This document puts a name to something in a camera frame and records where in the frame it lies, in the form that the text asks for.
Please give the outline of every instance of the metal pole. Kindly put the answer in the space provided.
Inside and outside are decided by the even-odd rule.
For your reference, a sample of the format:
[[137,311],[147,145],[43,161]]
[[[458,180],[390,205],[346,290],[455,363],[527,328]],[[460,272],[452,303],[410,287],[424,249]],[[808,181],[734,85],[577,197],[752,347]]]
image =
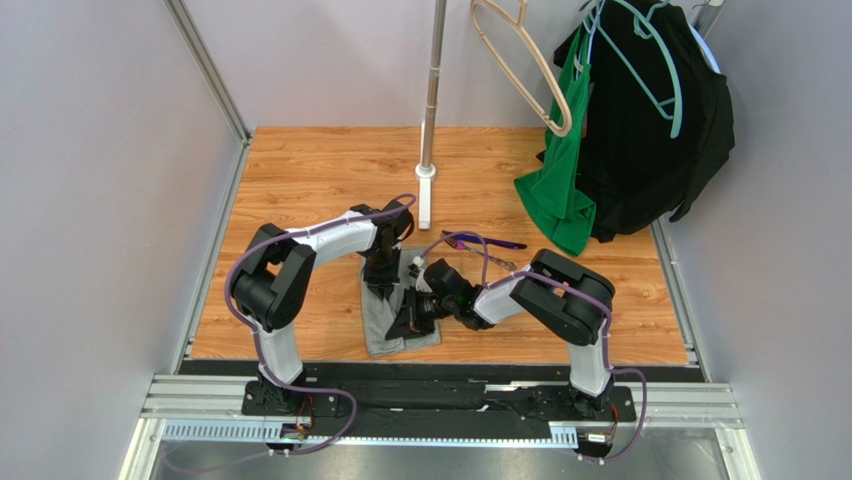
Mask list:
[[435,138],[435,110],[438,108],[438,78],[441,74],[441,46],[444,43],[444,19],[447,0],[435,0],[435,24],[432,30],[432,63],[429,67],[429,91],[426,95],[426,120],[423,125],[420,168],[432,169],[432,143]]

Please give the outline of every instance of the wood surface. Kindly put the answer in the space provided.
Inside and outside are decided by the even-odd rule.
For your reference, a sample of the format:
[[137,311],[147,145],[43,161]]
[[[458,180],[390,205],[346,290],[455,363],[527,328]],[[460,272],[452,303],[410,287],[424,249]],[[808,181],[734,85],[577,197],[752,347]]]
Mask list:
[[[228,269],[257,228],[312,225],[366,203],[383,207],[403,192],[418,192],[414,166],[418,128],[261,128],[243,174],[202,314],[192,356],[256,358],[249,331],[224,306]],[[426,246],[441,229],[470,229],[529,245],[492,254],[525,265],[539,248],[556,249],[526,214],[512,180],[540,168],[542,129],[442,128],[435,135],[437,180],[432,230],[416,231],[407,246]],[[417,207],[412,208],[417,219]],[[481,257],[439,246],[471,281]],[[615,284],[610,355],[620,364],[683,364],[686,354],[649,230],[601,244],[591,239],[579,262]],[[366,351],[360,314],[359,257],[317,269],[295,321],[299,353],[310,360],[375,360]],[[507,274],[490,264],[489,281]],[[452,318],[440,323],[443,343],[380,360],[429,362],[564,363],[567,348],[529,315],[487,331]]]

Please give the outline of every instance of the gray wall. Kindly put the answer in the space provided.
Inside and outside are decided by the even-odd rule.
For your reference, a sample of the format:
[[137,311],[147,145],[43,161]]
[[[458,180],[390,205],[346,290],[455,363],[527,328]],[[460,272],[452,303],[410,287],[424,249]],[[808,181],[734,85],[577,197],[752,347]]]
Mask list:
[[852,471],[852,5],[730,0],[737,147],[671,237],[764,478]]
[[162,2],[0,2],[0,478],[116,477],[237,155]]
[[[527,30],[546,58],[585,0],[535,0]],[[496,0],[513,16],[516,0]],[[426,105],[434,0],[186,0],[240,113],[257,126],[419,125]],[[703,0],[675,0],[693,14]],[[489,10],[482,26],[547,108],[552,95],[517,35]],[[437,122],[541,126],[448,0]]]

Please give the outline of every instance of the green garment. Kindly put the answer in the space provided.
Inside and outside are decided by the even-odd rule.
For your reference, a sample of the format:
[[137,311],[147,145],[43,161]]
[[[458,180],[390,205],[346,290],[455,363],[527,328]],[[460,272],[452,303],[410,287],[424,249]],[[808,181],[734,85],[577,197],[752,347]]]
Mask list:
[[[544,136],[546,151],[542,168],[515,179],[515,189],[539,230],[557,247],[575,257],[586,247],[595,220],[595,203],[574,187],[583,118],[589,104],[591,65],[585,58],[587,40],[588,36],[580,32],[575,35],[566,68],[559,76],[559,88],[565,94],[574,120],[571,131],[560,138],[548,130]],[[575,68],[569,65],[578,51],[583,52],[580,55],[583,58],[578,59],[580,72],[575,79]],[[562,112],[556,101],[550,109],[550,117],[557,124],[562,122]]]

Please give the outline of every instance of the gray towel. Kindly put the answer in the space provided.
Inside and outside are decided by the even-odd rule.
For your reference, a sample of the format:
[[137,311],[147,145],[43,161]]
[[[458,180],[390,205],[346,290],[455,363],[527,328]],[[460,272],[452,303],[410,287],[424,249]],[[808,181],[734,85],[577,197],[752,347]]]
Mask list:
[[435,323],[435,333],[418,338],[385,340],[385,334],[393,324],[399,307],[402,305],[403,292],[414,285],[414,279],[408,275],[408,266],[422,248],[405,248],[399,258],[399,282],[389,300],[379,299],[370,292],[367,284],[361,281],[361,316],[364,319],[364,337],[367,339],[367,353],[373,357],[393,355],[405,350],[416,350],[441,343],[440,322]]

